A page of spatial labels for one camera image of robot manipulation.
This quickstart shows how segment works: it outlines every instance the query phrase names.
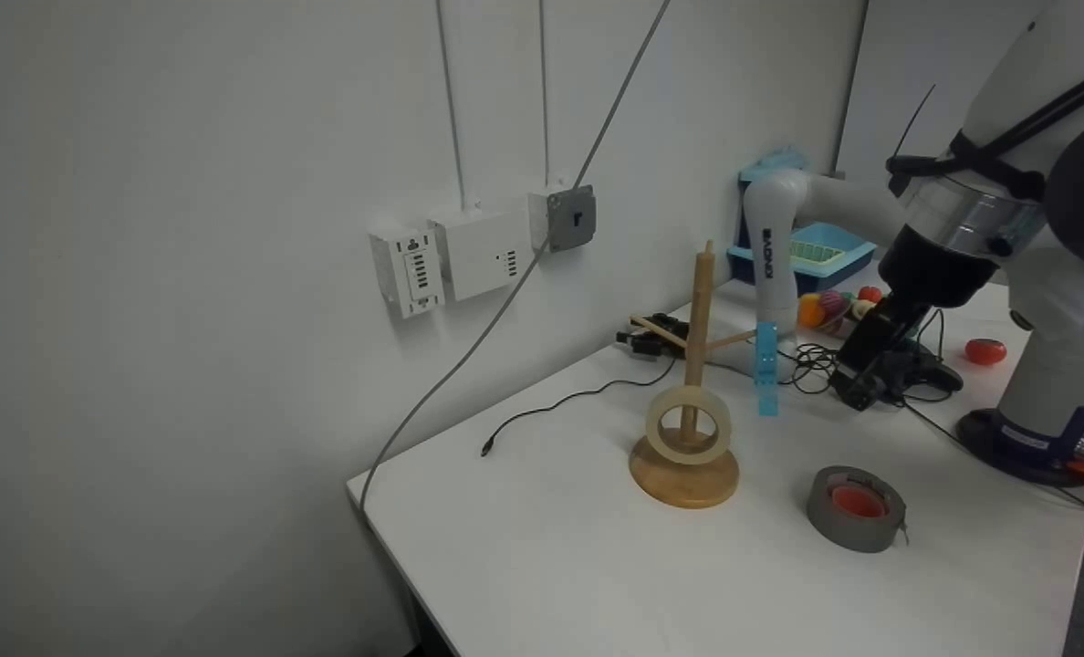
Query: white wall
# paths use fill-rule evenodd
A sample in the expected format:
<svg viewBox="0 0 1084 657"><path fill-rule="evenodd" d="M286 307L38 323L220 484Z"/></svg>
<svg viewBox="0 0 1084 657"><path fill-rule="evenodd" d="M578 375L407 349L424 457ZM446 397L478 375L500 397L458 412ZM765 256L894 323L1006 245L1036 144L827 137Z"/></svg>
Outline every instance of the white wall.
<svg viewBox="0 0 1084 657"><path fill-rule="evenodd" d="M658 0L549 8L568 175ZM679 0L598 243L406 447L679 305L758 149L827 166L859 11ZM540 188L535 5L450 21L471 194L506 210ZM365 232L451 205L428 0L0 0L0 655L403 655L344 477L500 297L390 324Z"/></svg>
<svg viewBox="0 0 1084 657"><path fill-rule="evenodd" d="M834 173L888 188L888 156L934 87L903 155L938 156L980 81L1046 0L868 0Z"/></svg>

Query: power outlet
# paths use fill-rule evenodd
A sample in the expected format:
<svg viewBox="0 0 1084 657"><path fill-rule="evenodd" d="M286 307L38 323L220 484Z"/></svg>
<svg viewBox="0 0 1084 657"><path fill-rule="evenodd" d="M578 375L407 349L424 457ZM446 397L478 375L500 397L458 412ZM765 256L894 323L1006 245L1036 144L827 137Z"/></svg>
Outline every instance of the power outlet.
<svg viewBox="0 0 1084 657"><path fill-rule="evenodd" d="M451 220L432 220L432 227L446 248L446 282L451 299L506 290L534 263L524 217L468 212Z"/></svg>
<svg viewBox="0 0 1084 657"><path fill-rule="evenodd" d="M549 252L568 252L595 238L598 232L598 198L592 188L534 194L534 235Z"/></svg>
<svg viewBox="0 0 1084 657"><path fill-rule="evenodd" d="M434 232L375 227L367 248L382 299L396 319L415 319L446 305Z"/></svg>

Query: white box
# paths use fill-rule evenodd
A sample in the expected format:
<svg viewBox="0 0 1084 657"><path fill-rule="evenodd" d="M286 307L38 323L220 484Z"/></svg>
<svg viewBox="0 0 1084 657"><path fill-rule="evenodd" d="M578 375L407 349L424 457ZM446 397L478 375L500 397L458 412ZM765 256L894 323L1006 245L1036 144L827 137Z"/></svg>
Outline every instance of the white box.
<svg viewBox="0 0 1084 657"><path fill-rule="evenodd" d="M446 282L451 290L451 299L471 299L516 284L534 263L524 217L468 212L432 222L446 252Z"/></svg>

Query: table surface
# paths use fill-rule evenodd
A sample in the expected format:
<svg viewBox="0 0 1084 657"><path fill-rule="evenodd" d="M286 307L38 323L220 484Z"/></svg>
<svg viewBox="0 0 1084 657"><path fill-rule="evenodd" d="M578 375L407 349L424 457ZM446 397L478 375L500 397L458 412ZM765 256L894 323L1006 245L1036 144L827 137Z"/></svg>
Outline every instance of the table surface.
<svg viewBox="0 0 1084 657"><path fill-rule="evenodd" d="M999 338L1016 357L1025 338L1004 307L1004 290L985 290L948 311L944 362L966 386L921 404L938 423L996 404L1010 364L971 369L955 352ZM753 330L747 290L720 290L715 323ZM375 538L465 657L1063 655L1084 513L989 471L904 409L782 390L782 418L758 420L753 380L710 369L741 484L709 513L663 509L626 474L647 404L681 369L530 418L478 457L519 409L660 369L602 349L382 464L367 496ZM827 464L903 488L907 543L853 554L810 531L802 496Z"/></svg>

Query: black cable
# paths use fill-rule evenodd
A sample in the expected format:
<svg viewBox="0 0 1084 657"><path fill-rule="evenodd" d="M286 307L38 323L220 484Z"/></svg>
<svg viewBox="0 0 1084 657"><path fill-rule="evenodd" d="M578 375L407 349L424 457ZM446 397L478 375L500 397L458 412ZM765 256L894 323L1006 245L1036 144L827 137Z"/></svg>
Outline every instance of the black cable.
<svg viewBox="0 0 1084 657"><path fill-rule="evenodd" d="M921 111L926 111L926 103L932 103L932 97L938 93L938 84L932 84L924 97L921 97L921 103L912 105L912 117L904 120L904 130L903 130L903 140L899 140L899 145L894 145L894 155L892 156L899 156L903 155L903 145L904 145L904 140L907 140L907 132L912 132L912 126L921 120Z"/></svg>
<svg viewBox="0 0 1084 657"><path fill-rule="evenodd" d="M451 81L451 48L450 48L450 38L446 38L443 0L434 0L434 31L437 31L443 93L446 93L446 120L450 120L450 132L451 132L451 166L455 166L458 210L468 212L468 173L465 173L465 140L458 140L458 111L455 111L455 81Z"/></svg>
<svg viewBox="0 0 1084 657"><path fill-rule="evenodd" d="M396 420L396 429L390 430L390 437L382 442L379 457L367 464L365 471L365 484L361 484L361 513L365 513L365 499L367 499L367 485L372 485L372 474L382 467L388 454L395 449L395 442L403 437L403 430L407 429L407 420L415 420L415 412L473 357L473 352L493 338L493 330L500 324L500 319L506 314L506 307L516 305L516 297L524 290L524 282L534 277L540 256L542 256L549 243L534 252L534 263L530 269L510 284L506 299L496 307L493 323L473 338L473 344L458 355L458 362L437 375L432 385L432 390Z"/></svg>
<svg viewBox="0 0 1084 657"><path fill-rule="evenodd" d="M926 314L926 323L912 333L912 340L924 344L924 333L926 333L934 323L938 323L938 349L934 349L938 355L934 355L934 357L943 362L943 357L944 357L944 311L943 311L943 307L938 307L934 314ZM943 390L943 394L934 394L934 397L907 394L907 390L915 390L915 386L921 386L921 385L904 386L903 397L904 397L904 402L921 402L921 404L943 404L943 402L951 397L951 390Z"/></svg>
<svg viewBox="0 0 1084 657"><path fill-rule="evenodd" d="M827 394L827 372L834 369L834 352L820 349L820 344L798 344L797 355L778 352L782 357L788 357L793 369L793 386L798 394ZM802 386L802 380L810 380L810 372L826 372L820 386Z"/></svg>
<svg viewBox="0 0 1084 657"><path fill-rule="evenodd" d="M611 112L606 112L598 137L592 140L587 156L584 156L584 166L580 166L580 173L578 173L578 179L572 179L572 192L584 182L587 166L598 156L598 145L602 145L602 140L606 140L606 132L611 132L611 126L612 126L612 117L615 117L615 105L620 105L626 84L635 81L637 63L647 58L647 48L651 48L651 41L653 41L653 33L658 33L658 25L660 25L660 20L663 20L668 8L673 8L673 0L660 0L658 16L653 16L653 21L651 21L651 31L647 31L647 38L642 38L642 43L637 43L637 55L626 63L624 81L620 81L620 87L615 87L615 97L612 97L612 105L611 105Z"/></svg>
<svg viewBox="0 0 1084 657"><path fill-rule="evenodd" d="M1063 117L1070 117L1081 105L1084 105L1084 81L1078 87L1063 93L1060 99L1052 99L1046 105L1041 105L1036 112L1030 112L1025 120L1018 120L1010 132L993 140L985 149L993 156L999 156L999 155L1016 149L1018 144L1046 132L1052 126L1060 126Z"/></svg>
<svg viewBox="0 0 1084 657"><path fill-rule="evenodd" d="M566 397L557 397L557 402L550 402L550 404L535 404L535 409L516 412L516 418L506 418L506 420L482 442L478 457L488 457L488 454L496 449L496 437L500 437L510 423L519 423L519 420L524 420L524 418L555 412L555 409L561 409L561 404L568 404L568 402L578 402L578 397L606 394L611 386L658 386L673 369L674 369L674 357L673 357L653 380L606 380L602 386L572 390L572 394L566 394Z"/></svg>
<svg viewBox="0 0 1084 657"><path fill-rule="evenodd" d="M542 192L550 188L550 105L549 105L549 0L535 0L535 41L540 41L540 167Z"/></svg>
<svg viewBox="0 0 1084 657"><path fill-rule="evenodd" d="M907 402L899 402L903 409L907 409L915 420L924 420L926 429L934 429L938 435L944 435L948 442L955 442L955 435L948 429L943 429L934 418L921 412Z"/></svg>
<svg viewBox="0 0 1084 657"><path fill-rule="evenodd" d="M595 137L595 144L592 144L592 149L587 149L587 156L584 156L584 166L580 166L580 173L578 173L578 182L572 188L580 188L584 182L584 175L587 175L587 166L595 160L595 155L598 155L598 145L602 145L602 140L606 140L606 132L611 132L611 126L612 126L612 112L615 112L615 105L620 105L620 99L624 99L624 93L626 93L626 81L635 78L635 71L637 71L637 63L642 63L642 55L647 55L647 48L651 48L651 41L653 41L653 33L658 33L658 25L660 25L660 16L668 11L668 5L673 0L663 0L660 8L658 8L658 20L651 21L651 31L647 31L647 38L642 38L642 48L637 48L637 55L632 58L632 65L626 65L626 75L624 75L624 81L620 81L620 93L615 93L615 99L612 99L612 105L611 105L611 112L606 112L606 120L602 120L602 130L598 130L598 137ZM390 437L382 442L382 449L375 454L375 462L367 464L367 471L365 471L365 484L361 484L361 496L356 496L356 509L365 513L365 499L367 499L367 485L372 485L372 477L375 477L375 471L382 467L382 462L388 462L388 454L395 449L395 442L403 437L403 430L407 429L407 420L415 420L418 418L418 409L473 357L473 352L493 338L493 330L500 324L500 319L506 314L506 307L516 305L516 297L524 290L524 282L534 277L534 269L535 269L535 263L540 263L540 256L549 252L549 245L550 245L550 238L534 252L534 263L530 263L530 269L510 284L510 291L506 291L506 299L496 307L496 314L493 314L493 323L473 338L473 344L458 355L458 362L451 364L451 369L446 369L446 375L437 375L432 386L428 386L428 394L396 420L396 429L390 430Z"/></svg>

